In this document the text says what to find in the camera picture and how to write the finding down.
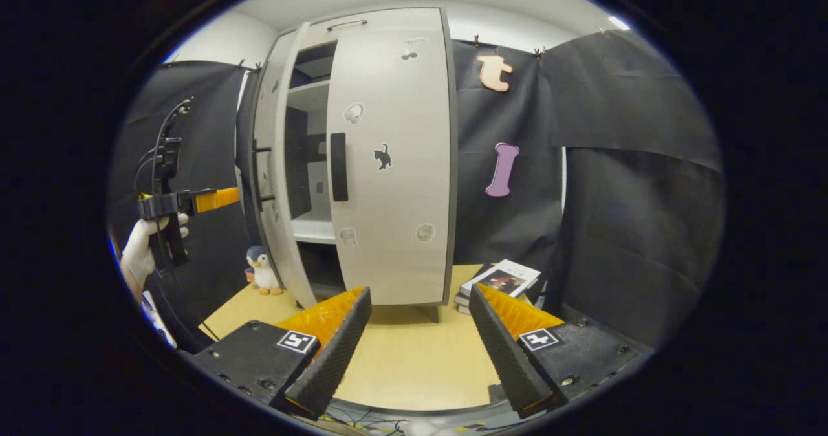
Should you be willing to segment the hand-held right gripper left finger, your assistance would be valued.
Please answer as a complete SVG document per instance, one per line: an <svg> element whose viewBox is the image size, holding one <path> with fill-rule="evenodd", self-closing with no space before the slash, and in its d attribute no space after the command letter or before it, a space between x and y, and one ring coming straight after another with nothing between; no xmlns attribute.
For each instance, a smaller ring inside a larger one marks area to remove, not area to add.
<svg viewBox="0 0 828 436"><path fill-rule="evenodd" d="M251 320L190 356L190 364L264 406L322 416L372 313L367 286L343 292L277 324Z"/></svg>

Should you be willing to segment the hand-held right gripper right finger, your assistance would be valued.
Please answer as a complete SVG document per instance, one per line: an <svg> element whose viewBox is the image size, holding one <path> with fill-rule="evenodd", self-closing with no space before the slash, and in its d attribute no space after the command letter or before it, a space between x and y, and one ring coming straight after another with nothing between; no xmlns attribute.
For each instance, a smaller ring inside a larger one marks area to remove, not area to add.
<svg viewBox="0 0 828 436"><path fill-rule="evenodd" d="M470 314L521 418L594 397L637 372L654 353L571 307L556 317L484 285L472 288Z"/></svg>

